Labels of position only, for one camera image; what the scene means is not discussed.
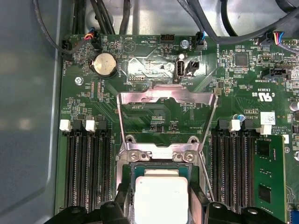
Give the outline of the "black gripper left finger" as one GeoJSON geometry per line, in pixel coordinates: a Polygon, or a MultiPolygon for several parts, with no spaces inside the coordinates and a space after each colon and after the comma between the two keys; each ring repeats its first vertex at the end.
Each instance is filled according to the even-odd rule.
{"type": "Polygon", "coordinates": [[[71,206],[48,220],[49,224],[130,224],[128,217],[131,190],[128,183],[121,183],[113,201],[88,213],[86,208],[71,206]]]}

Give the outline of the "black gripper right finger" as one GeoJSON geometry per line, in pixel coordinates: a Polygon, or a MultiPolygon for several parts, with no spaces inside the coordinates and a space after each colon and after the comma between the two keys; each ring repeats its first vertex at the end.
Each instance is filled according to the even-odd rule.
{"type": "Polygon", "coordinates": [[[189,211],[194,224],[283,224],[284,222],[257,207],[235,213],[225,204],[211,202],[199,186],[189,187],[189,211]]]}

